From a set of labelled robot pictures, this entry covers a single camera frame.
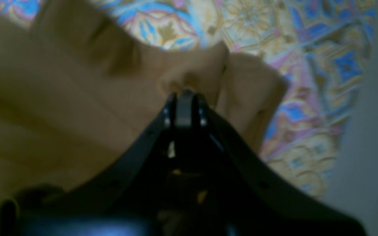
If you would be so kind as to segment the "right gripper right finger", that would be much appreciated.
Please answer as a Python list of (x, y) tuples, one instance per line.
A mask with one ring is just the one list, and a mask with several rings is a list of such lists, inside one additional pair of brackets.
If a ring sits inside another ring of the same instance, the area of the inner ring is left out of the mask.
[(184, 170), (212, 181), (219, 219), (237, 236), (365, 236), (359, 221), (296, 189), (264, 164), (206, 99), (184, 92)]

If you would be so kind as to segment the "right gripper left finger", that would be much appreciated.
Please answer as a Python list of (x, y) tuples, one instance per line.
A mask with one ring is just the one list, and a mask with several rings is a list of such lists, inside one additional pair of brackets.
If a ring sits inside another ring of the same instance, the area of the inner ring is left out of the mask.
[(111, 166), (68, 193), (50, 188), (31, 192), (30, 208), (0, 210), (0, 236), (157, 236), (158, 204), (169, 173), (177, 96), (170, 95), (158, 116)]

